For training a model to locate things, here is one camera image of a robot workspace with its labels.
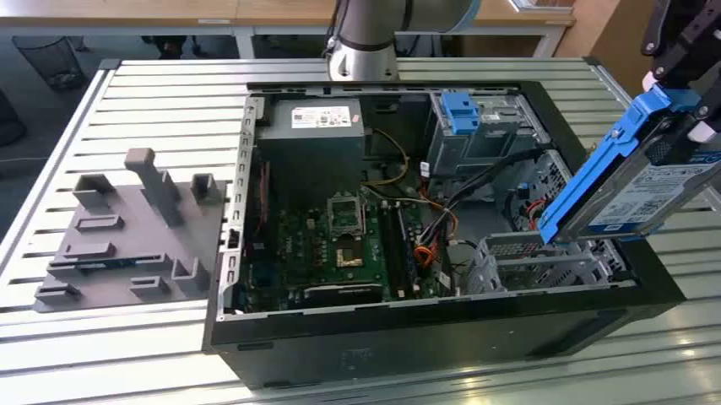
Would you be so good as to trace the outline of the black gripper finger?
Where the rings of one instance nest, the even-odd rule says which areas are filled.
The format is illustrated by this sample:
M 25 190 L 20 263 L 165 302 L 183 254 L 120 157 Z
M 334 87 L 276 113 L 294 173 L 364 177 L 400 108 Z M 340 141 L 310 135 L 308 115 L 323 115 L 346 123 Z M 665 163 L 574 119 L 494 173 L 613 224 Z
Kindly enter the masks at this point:
M 692 83 L 693 90 L 701 95 L 696 106 L 696 126 L 689 132 L 689 139 L 697 143 L 720 142 L 720 59 L 710 64 L 701 78 Z
M 655 1 L 641 53 L 657 83 L 688 88 L 720 61 L 720 2 Z

